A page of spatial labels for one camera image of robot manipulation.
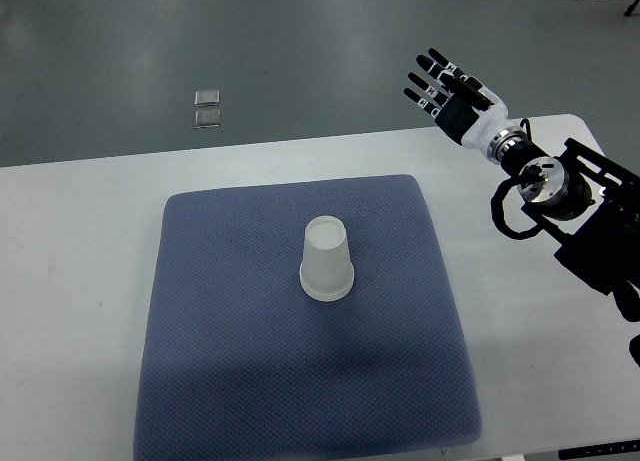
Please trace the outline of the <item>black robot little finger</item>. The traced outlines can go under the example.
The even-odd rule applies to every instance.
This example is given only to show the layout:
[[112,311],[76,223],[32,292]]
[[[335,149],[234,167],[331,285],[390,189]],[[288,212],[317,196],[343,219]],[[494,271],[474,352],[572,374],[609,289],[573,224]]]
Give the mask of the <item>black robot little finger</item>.
[[419,94],[413,89],[405,87],[403,93],[432,118],[436,118],[440,114],[443,105],[443,94],[436,88],[430,87],[422,94]]

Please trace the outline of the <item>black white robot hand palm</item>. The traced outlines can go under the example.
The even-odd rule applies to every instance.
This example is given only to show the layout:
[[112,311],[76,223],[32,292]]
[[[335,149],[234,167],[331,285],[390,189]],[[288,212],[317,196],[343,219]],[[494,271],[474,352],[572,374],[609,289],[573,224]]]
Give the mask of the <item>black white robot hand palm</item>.
[[435,118],[436,125],[454,142],[466,148],[494,150],[498,142],[518,132],[518,127],[508,119],[504,102],[477,79],[467,79],[469,85],[490,99],[489,106],[470,106],[447,87],[449,100],[442,105]]

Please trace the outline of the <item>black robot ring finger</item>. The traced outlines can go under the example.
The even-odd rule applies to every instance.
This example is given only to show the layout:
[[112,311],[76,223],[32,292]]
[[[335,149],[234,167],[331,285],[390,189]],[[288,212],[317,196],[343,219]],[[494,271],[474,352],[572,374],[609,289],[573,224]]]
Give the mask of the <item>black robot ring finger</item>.
[[419,87],[427,97],[434,100],[436,104],[445,104],[449,100],[449,97],[446,94],[423,80],[417,74],[410,72],[408,74],[408,79]]

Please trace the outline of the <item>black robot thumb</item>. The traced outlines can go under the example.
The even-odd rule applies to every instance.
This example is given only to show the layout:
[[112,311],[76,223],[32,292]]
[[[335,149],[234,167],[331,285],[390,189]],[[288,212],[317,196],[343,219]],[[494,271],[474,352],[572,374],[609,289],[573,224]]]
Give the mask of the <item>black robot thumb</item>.
[[455,77],[449,77],[447,79],[447,89],[454,95],[458,95],[470,106],[490,105],[490,99],[478,89]]

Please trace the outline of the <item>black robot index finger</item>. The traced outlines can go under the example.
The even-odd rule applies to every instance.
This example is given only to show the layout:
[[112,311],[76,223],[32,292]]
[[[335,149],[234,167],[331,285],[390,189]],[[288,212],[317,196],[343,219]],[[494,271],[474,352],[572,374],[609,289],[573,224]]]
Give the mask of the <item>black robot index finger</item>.
[[459,79],[461,81],[466,81],[468,79],[468,76],[457,65],[451,62],[435,48],[429,48],[428,55],[435,63],[441,66],[446,72],[451,74],[456,79]]

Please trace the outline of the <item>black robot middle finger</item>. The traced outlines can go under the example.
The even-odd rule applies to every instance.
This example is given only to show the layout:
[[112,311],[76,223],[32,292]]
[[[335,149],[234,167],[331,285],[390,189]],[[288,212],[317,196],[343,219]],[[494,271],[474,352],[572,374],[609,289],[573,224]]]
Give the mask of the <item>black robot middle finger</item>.
[[438,85],[447,87],[447,79],[453,77],[441,66],[435,63],[429,56],[418,55],[416,57],[418,66],[426,72]]

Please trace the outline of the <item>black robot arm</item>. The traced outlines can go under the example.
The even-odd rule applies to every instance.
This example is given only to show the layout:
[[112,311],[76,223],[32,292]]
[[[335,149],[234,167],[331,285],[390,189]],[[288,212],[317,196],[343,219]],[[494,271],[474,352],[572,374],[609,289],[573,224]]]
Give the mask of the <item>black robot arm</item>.
[[528,119],[510,120],[501,98],[436,49],[416,62],[422,72],[409,73],[405,96],[449,139],[508,176],[490,200],[497,230],[514,240],[546,232],[564,268],[638,322],[638,175],[573,138],[560,155],[547,154]]

